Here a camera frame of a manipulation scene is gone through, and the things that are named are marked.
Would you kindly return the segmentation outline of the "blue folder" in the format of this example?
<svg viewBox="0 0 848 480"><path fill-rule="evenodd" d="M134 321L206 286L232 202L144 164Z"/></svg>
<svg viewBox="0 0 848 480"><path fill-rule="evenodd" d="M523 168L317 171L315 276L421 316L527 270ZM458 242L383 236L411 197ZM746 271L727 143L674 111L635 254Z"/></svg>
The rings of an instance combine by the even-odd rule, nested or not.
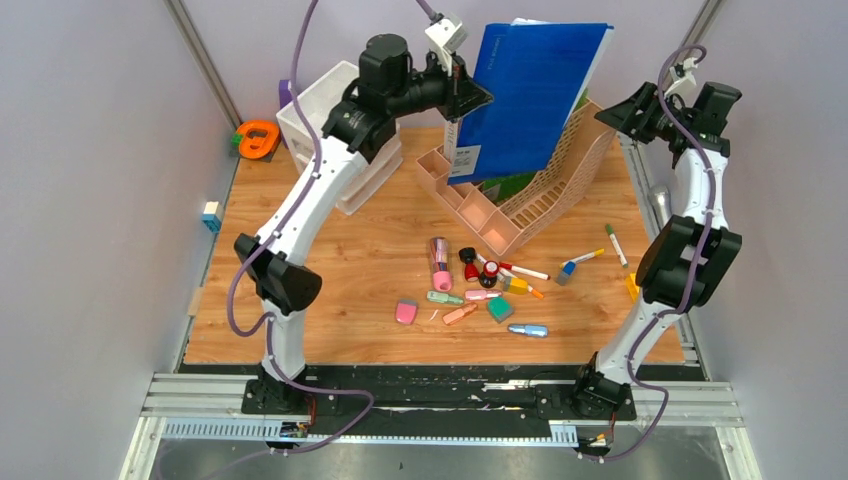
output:
<svg viewBox="0 0 848 480"><path fill-rule="evenodd" d="M487 25L474 80L493 101L461 120L445 150L448 183L545 169L614 33L608 23Z"/></svg>

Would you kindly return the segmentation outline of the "green folder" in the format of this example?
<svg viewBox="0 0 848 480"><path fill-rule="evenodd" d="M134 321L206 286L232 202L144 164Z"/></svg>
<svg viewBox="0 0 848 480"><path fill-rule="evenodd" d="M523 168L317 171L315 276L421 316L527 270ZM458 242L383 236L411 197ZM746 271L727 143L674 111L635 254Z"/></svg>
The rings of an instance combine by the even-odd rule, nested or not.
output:
<svg viewBox="0 0 848 480"><path fill-rule="evenodd" d="M534 179L537 171L484 180L475 185L489 201L500 205L524 190Z"/></svg>

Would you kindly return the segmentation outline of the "pink plastic file organizer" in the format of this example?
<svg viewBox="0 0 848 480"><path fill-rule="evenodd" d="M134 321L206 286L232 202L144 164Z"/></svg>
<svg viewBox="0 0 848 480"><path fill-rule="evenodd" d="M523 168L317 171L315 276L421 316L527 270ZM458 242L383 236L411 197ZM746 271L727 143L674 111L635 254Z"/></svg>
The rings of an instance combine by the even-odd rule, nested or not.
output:
<svg viewBox="0 0 848 480"><path fill-rule="evenodd" d="M471 183L447 183L451 163L438 146L415 161L419 185L497 259L505 259L546 229L588 193L616 133L595 119L600 106L586 100L570 117L548 163L500 205Z"/></svg>

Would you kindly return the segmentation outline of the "red round stamp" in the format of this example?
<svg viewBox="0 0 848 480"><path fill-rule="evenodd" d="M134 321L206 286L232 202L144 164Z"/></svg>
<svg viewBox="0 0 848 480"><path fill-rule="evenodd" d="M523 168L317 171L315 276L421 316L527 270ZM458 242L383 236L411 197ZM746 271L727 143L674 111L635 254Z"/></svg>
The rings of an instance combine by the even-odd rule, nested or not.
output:
<svg viewBox="0 0 848 480"><path fill-rule="evenodd" d="M499 281L500 266L495 261L486 261L482 263L482 269L479 276L479 283L484 289L494 289Z"/></svg>

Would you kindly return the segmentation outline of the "white hardcover book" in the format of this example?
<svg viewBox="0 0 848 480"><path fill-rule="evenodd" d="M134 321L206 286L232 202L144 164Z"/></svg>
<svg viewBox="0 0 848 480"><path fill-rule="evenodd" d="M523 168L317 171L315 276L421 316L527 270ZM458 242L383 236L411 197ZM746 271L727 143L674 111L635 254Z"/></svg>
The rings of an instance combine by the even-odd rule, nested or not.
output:
<svg viewBox="0 0 848 480"><path fill-rule="evenodd" d="M457 148L457 138L461 129L461 121L446 121L444 126L442 154L452 164Z"/></svg>

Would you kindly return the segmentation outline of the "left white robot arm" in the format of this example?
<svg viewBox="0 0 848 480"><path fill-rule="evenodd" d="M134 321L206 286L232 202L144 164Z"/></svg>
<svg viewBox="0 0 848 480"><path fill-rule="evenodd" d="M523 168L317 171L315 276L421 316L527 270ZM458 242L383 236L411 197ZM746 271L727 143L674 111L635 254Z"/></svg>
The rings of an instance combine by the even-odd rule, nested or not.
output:
<svg viewBox="0 0 848 480"><path fill-rule="evenodd" d="M341 193L395 136L398 118L435 109L456 122L493 102L457 53L465 38L460 32L431 33L422 70L414 68L403 37L386 33L369 39L357 77L313 136L308 167L267 223L237 238L238 273L254 281L263 314L255 326L233 331L242 337L266 331L266 353L252 385L264 407L293 413L305 403L309 389L297 379L305 368L305 314L322 287L305 260Z"/></svg>

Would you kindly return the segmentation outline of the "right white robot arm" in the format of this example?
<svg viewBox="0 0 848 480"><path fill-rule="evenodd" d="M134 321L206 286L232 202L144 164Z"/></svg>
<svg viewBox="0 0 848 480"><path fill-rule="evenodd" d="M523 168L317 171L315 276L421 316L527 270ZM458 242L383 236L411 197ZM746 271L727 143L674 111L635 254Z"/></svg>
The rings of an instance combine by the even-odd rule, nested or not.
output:
<svg viewBox="0 0 848 480"><path fill-rule="evenodd" d="M730 142L722 133L742 97L731 86L707 82L691 106L675 106L650 82L628 99L595 114L630 139L667 142L680 199L636 273L637 301L613 340L581 367L569 405L579 416L618 411L635 374L663 332L706 304L742 247L725 218L723 174Z"/></svg>

